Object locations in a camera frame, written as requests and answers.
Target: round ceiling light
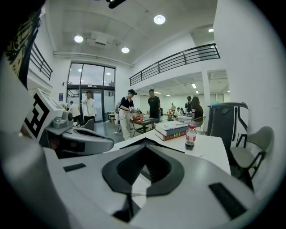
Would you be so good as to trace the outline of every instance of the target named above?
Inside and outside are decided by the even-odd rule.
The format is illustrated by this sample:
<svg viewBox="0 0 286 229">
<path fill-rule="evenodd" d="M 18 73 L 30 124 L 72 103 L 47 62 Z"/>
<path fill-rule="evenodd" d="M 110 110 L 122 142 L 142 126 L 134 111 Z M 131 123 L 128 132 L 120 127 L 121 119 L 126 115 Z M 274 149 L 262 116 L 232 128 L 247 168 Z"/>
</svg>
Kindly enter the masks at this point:
<svg viewBox="0 0 286 229">
<path fill-rule="evenodd" d="M 83 42 L 83 37 L 82 36 L 80 36 L 80 35 L 76 35 L 75 36 L 75 42 L 77 42 L 77 43 L 82 43 Z"/>
<path fill-rule="evenodd" d="M 121 49 L 121 51 L 122 51 L 123 53 L 128 53 L 128 52 L 129 52 L 129 48 L 124 47 L 124 48 Z"/>
<path fill-rule="evenodd" d="M 162 15 L 157 15 L 156 17 L 154 17 L 154 22 L 158 25 L 161 25 L 165 22 L 165 17 Z"/>
</svg>

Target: black cap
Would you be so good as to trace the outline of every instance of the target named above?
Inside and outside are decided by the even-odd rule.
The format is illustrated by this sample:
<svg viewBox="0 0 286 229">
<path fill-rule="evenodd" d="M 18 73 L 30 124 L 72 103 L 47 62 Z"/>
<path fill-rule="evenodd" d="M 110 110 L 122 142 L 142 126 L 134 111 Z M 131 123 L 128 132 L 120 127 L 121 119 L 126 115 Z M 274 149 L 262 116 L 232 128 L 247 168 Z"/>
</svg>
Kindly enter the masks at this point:
<svg viewBox="0 0 286 229">
<path fill-rule="evenodd" d="M 137 95 L 137 93 L 133 89 L 130 89 L 128 92 L 133 94 L 133 95 Z"/>
</svg>

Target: long dark hair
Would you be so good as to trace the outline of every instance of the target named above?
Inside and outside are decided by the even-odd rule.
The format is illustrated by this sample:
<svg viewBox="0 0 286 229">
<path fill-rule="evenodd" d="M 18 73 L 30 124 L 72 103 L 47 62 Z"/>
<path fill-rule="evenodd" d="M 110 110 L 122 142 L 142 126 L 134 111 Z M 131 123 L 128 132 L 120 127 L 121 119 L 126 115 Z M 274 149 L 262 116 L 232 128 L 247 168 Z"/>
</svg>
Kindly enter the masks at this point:
<svg viewBox="0 0 286 229">
<path fill-rule="evenodd" d="M 192 100 L 192 109 L 196 110 L 199 107 L 200 107 L 200 100 L 198 99 L 197 96 L 194 96 Z"/>
</svg>

